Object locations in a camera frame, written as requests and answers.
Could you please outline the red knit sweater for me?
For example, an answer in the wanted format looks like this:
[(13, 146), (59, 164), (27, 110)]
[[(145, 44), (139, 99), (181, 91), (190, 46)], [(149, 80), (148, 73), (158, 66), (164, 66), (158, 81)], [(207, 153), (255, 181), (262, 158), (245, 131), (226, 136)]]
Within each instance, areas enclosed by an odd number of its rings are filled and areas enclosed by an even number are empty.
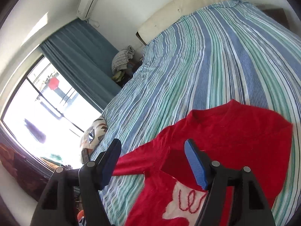
[(212, 161), (251, 169), (272, 206), (287, 174), (293, 125), (278, 113), (235, 100), (192, 110), (152, 141), (119, 158), (113, 174), (144, 175), (144, 187), (126, 225), (194, 225), (208, 196), (207, 181), (195, 179), (185, 155), (191, 139)]

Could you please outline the dark wooden right nightstand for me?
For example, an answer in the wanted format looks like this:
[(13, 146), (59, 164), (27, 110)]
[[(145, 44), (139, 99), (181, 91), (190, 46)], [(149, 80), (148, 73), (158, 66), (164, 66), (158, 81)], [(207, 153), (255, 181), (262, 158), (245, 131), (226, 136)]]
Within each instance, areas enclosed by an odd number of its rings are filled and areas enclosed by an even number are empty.
[(272, 4), (256, 4), (255, 6), (267, 16), (271, 17), (286, 29), (290, 30), (289, 21), (283, 8)]

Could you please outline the white air conditioner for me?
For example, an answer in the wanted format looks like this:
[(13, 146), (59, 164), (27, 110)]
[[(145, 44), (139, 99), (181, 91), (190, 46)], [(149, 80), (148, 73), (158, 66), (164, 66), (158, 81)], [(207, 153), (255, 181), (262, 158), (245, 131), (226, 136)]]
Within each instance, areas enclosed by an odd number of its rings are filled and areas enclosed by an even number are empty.
[(81, 0), (77, 9), (77, 17), (85, 21), (90, 17), (98, 0)]

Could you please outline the patterned white pillow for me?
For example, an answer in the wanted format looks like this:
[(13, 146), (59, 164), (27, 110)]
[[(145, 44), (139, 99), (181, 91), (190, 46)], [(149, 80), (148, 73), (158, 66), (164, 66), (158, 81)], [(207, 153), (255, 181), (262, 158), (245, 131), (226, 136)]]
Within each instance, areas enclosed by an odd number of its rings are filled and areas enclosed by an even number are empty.
[(106, 121), (103, 116), (100, 116), (92, 123), (91, 127), (84, 132), (80, 142), (82, 164), (90, 160), (92, 153), (103, 140), (107, 130)]

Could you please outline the blue curtain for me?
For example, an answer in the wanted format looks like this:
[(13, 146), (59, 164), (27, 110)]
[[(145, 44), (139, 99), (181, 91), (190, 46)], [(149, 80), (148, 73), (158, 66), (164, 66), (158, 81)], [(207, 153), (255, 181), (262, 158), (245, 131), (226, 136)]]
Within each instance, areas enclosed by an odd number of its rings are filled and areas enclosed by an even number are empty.
[(98, 111), (120, 92), (111, 64), (118, 50), (93, 26), (80, 19), (68, 23), (39, 46), (72, 87)]

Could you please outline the cream padded headboard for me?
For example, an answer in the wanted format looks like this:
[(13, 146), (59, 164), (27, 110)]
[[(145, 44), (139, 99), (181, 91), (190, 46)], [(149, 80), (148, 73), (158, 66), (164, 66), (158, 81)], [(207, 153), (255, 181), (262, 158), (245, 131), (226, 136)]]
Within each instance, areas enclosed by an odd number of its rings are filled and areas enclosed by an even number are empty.
[(214, 3), (228, 0), (172, 0), (147, 19), (136, 32), (136, 37), (147, 45), (182, 16)]

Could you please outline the window with dark frame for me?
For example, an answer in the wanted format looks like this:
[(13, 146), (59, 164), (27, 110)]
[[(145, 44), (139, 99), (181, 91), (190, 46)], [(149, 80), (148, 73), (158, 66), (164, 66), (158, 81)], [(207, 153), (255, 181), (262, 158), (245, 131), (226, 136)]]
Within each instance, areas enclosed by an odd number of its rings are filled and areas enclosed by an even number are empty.
[(41, 55), (17, 85), (2, 121), (34, 158), (52, 167), (79, 168), (81, 138), (101, 113)]

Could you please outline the dark left nightstand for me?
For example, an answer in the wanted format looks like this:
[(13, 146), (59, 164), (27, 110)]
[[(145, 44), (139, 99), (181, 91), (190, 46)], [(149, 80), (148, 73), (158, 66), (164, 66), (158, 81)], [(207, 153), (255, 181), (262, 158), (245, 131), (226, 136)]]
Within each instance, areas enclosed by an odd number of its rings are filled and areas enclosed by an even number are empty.
[(142, 58), (140, 58), (138, 61), (130, 60), (127, 65), (127, 69), (124, 70), (124, 75), (121, 77), (121, 80), (117, 82), (117, 84), (122, 88), (133, 77), (134, 73), (141, 65)]

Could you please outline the striped blue green bedspread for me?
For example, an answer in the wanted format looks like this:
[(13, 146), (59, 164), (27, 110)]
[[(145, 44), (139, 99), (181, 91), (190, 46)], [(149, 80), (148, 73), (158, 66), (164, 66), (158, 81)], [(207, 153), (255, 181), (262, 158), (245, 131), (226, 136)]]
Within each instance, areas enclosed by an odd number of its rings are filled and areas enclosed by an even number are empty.
[(103, 111), (95, 159), (117, 138), (122, 153), (152, 140), (193, 109), (235, 99), (293, 124), (286, 181), (272, 207), (285, 225), (300, 206), (300, 38), (242, 0), (182, 16), (144, 49), (143, 63)]

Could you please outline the striped folded clothes pile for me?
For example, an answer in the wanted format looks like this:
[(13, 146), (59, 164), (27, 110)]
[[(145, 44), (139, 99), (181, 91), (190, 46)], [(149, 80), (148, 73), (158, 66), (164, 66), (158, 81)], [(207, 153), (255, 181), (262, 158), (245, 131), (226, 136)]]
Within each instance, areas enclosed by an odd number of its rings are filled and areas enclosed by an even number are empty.
[(126, 70), (128, 67), (128, 62), (133, 59), (134, 54), (135, 49), (131, 45), (119, 51), (112, 60), (112, 73), (115, 75), (119, 71)]

